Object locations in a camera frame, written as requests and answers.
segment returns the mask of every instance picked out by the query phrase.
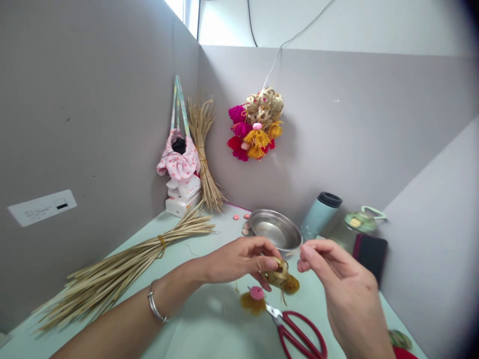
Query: silver bracelet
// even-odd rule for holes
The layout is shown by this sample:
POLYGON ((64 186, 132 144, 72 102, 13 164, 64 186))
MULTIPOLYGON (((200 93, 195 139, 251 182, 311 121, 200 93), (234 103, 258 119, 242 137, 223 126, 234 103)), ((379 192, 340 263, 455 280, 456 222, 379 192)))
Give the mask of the silver bracelet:
POLYGON ((153 282, 150 284, 150 293, 148 293, 148 299, 150 300, 150 308, 155 317, 157 317, 159 320, 161 320, 162 323, 167 323, 170 321, 171 318, 163 317, 160 312, 158 312, 158 309, 156 309, 155 302, 153 301, 153 283, 155 283, 157 280, 155 279, 153 282))

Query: gray wall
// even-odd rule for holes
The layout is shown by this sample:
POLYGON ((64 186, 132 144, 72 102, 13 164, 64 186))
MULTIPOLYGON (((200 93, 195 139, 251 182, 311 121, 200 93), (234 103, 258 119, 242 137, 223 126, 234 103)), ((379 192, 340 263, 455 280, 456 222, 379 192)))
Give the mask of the gray wall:
POLYGON ((174 75, 199 45, 161 0, 0 5, 0 330, 8 332, 164 209, 155 173, 174 75), (20 228, 7 206, 71 189, 78 207, 20 228))
POLYGON ((206 147, 233 203, 300 223, 325 190, 342 211, 389 202, 479 113, 473 60, 284 50, 269 79, 284 97, 284 134, 261 162, 237 161, 228 107, 261 89, 277 50, 202 46, 199 93, 214 95, 206 147))
POLYGON ((430 358, 460 358, 478 307, 479 118, 386 207, 382 292, 430 358))

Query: red scissors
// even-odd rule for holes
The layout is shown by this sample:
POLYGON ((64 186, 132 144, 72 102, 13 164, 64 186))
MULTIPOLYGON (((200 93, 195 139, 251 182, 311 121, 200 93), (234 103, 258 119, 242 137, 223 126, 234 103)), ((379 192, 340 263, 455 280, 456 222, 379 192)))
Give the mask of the red scissors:
POLYGON ((271 305, 266 303, 266 309, 268 313, 271 314, 273 317, 273 322, 278 327, 278 334, 279 339, 281 340, 281 344, 283 345, 284 353, 291 359, 291 355, 289 354, 288 348, 286 347, 285 338, 288 339, 291 344, 293 344, 305 357, 308 359, 326 359, 328 357, 328 349, 326 348, 326 343, 324 342, 323 336, 319 332, 318 328, 312 323, 311 320, 306 318, 304 315, 293 312, 293 311, 286 311, 281 312, 279 309, 273 308, 271 305), (309 340, 307 335, 301 331, 300 328, 291 320, 291 316, 300 318, 303 322, 308 324, 311 329, 313 329, 314 333, 319 339, 319 344, 321 345, 321 351, 318 350, 314 346, 314 344, 309 340), (296 333, 296 335, 307 345, 305 347, 300 341, 298 341, 293 334, 284 326, 284 324, 279 322, 279 317, 282 318, 283 322, 288 324, 291 329, 296 333))

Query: scissors blade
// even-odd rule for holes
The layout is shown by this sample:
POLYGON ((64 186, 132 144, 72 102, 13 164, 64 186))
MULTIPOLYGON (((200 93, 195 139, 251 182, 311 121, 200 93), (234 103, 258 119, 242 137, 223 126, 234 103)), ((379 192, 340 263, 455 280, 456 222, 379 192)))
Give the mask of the scissors blade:
POLYGON ((282 317, 283 314, 281 313, 281 311, 279 309, 276 309, 276 308, 273 308, 271 305, 269 305, 268 303, 266 303, 266 310, 268 311, 268 313, 271 314, 271 316, 275 319, 277 319, 278 317, 282 317))

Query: thermos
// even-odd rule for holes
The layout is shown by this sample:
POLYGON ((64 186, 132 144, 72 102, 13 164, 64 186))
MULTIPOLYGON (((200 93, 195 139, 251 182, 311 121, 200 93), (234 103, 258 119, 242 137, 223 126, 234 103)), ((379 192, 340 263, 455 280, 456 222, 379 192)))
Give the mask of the thermos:
POLYGON ((321 192, 301 225, 304 240, 315 239, 342 202, 338 196, 321 192))

